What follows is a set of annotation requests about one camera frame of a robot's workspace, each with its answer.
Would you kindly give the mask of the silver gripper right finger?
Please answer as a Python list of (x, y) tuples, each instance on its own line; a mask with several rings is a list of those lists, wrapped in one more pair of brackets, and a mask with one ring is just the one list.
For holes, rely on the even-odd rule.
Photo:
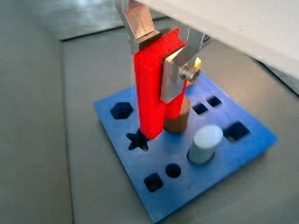
[(195, 55), (214, 40), (189, 25), (182, 26), (179, 39), (186, 42), (186, 46), (175, 50), (163, 61), (161, 99), (166, 103), (182, 93), (186, 81), (198, 80), (201, 69), (195, 66)]

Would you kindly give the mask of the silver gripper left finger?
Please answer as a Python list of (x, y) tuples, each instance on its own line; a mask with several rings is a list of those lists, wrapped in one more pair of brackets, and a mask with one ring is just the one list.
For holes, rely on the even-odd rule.
[(161, 37), (150, 8), (137, 0), (115, 0), (117, 11), (129, 33), (131, 52), (138, 53)]

